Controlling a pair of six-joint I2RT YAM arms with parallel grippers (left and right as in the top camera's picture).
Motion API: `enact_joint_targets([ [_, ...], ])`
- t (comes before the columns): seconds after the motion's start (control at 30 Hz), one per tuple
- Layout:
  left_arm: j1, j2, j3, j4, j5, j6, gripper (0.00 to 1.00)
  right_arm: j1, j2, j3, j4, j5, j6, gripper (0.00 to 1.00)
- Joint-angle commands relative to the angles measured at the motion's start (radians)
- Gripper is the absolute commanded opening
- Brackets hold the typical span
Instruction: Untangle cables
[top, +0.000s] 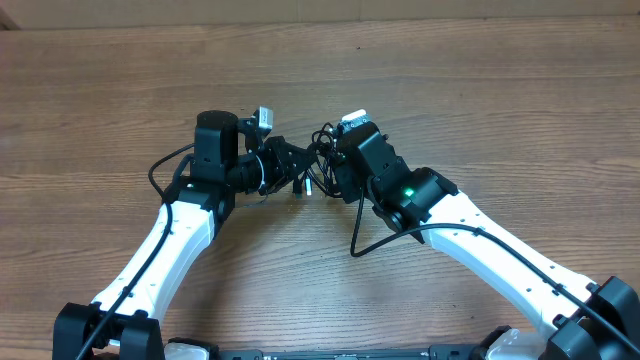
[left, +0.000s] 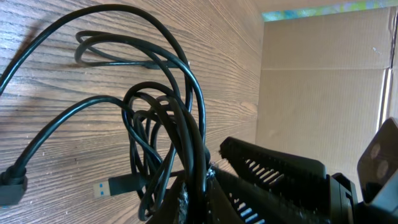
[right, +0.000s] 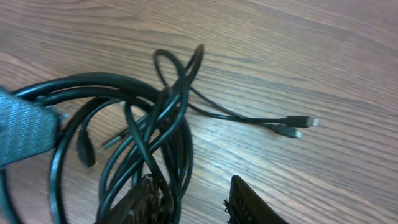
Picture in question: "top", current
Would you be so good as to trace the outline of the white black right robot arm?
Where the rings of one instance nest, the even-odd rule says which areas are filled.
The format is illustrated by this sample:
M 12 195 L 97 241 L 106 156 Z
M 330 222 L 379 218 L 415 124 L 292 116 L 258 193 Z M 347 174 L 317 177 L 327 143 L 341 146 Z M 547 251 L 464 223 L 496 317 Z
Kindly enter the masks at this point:
M 495 330 L 473 359 L 636 359 L 639 296 L 612 276 L 599 284 L 545 257 L 485 215 L 441 174 L 410 169 L 361 117 L 331 130 L 343 197 L 373 204 L 393 236 L 445 253 L 508 300 L 533 326 Z

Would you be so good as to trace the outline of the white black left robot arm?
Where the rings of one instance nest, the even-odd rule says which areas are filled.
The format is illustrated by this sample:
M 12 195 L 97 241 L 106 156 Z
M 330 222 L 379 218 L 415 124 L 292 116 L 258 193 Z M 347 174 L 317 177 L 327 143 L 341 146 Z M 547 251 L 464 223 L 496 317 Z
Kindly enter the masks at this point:
M 55 359 L 90 359 L 109 345 L 120 359 L 215 359 L 214 345 L 191 339 L 164 342 L 161 323 L 199 255 L 235 207 L 239 193 L 267 196 L 298 179 L 315 151 L 271 136 L 273 113 L 258 108 L 248 118 L 226 111 L 198 115 L 192 144 L 142 245 L 114 281 L 88 305 L 66 304 L 54 323 Z

